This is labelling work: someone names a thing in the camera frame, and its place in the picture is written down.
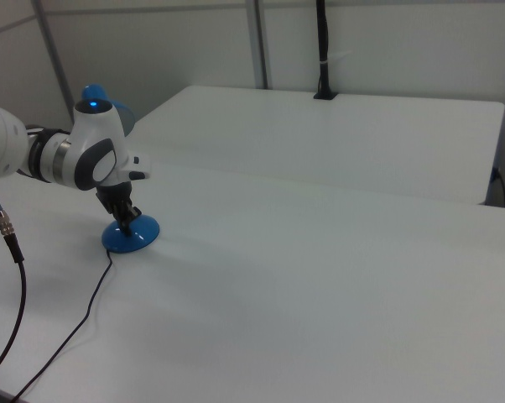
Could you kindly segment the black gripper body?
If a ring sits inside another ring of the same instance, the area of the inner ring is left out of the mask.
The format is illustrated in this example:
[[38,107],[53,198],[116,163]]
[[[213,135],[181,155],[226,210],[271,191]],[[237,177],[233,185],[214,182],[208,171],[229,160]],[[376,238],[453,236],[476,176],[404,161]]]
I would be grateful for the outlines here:
[[109,214],[127,215],[133,207],[132,189],[129,181],[113,186],[98,186],[96,197]]

